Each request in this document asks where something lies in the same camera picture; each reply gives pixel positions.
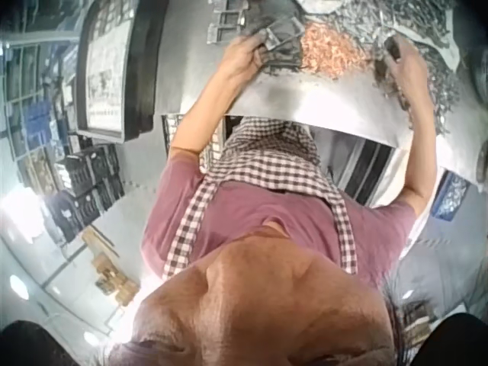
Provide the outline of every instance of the workbench surface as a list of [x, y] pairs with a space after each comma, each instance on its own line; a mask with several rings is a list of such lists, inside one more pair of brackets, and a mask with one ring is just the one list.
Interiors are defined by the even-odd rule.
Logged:
[[[155, 114], [183, 114], [217, 69], [224, 45], [208, 45], [213, 7], [204, 0], [169, 2], [159, 46]], [[476, 164], [488, 139], [488, 111], [477, 100], [466, 70], [459, 72], [461, 102], [446, 116], [450, 133], [438, 137], [439, 165], [476, 182]], [[293, 120], [409, 149], [408, 116], [395, 98], [375, 87], [372, 72], [338, 81], [305, 72], [261, 73], [229, 112]]]

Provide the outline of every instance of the metal bracket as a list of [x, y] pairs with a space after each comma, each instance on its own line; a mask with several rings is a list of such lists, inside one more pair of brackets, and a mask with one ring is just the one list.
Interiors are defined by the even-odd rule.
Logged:
[[248, 0], [213, 0], [212, 22], [208, 27], [207, 43], [232, 40], [246, 25], [244, 11], [249, 9]]
[[297, 17], [282, 18], [259, 31], [266, 37], [265, 47], [268, 51], [293, 40], [305, 33], [305, 27]]

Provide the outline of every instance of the left hand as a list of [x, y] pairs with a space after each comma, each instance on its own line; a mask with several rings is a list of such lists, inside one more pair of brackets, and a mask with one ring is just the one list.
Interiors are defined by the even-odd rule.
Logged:
[[236, 86], [244, 86], [262, 68], [262, 35], [237, 37], [226, 49], [217, 74]]

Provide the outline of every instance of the right hand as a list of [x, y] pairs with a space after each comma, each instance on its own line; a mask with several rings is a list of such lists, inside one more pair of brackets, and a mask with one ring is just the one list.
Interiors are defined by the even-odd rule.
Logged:
[[247, 84], [262, 68], [260, 46], [265, 39], [261, 34], [237, 37], [223, 54], [217, 73], [233, 84]]
[[399, 35], [394, 36], [400, 49], [400, 58], [395, 59], [388, 53], [385, 62], [390, 68], [396, 83], [401, 88], [412, 107], [432, 103], [429, 94], [429, 69], [416, 47]]

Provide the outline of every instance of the checkered apron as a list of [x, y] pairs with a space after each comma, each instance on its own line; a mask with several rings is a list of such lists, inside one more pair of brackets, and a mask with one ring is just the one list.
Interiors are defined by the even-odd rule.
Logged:
[[219, 185], [240, 181], [270, 191], [288, 191], [323, 199], [339, 234], [341, 267], [358, 273], [355, 241], [344, 198], [320, 171], [316, 145], [293, 122], [244, 117], [227, 140], [220, 160], [198, 186], [181, 219], [163, 269], [163, 279], [185, 269], [208, 204]]

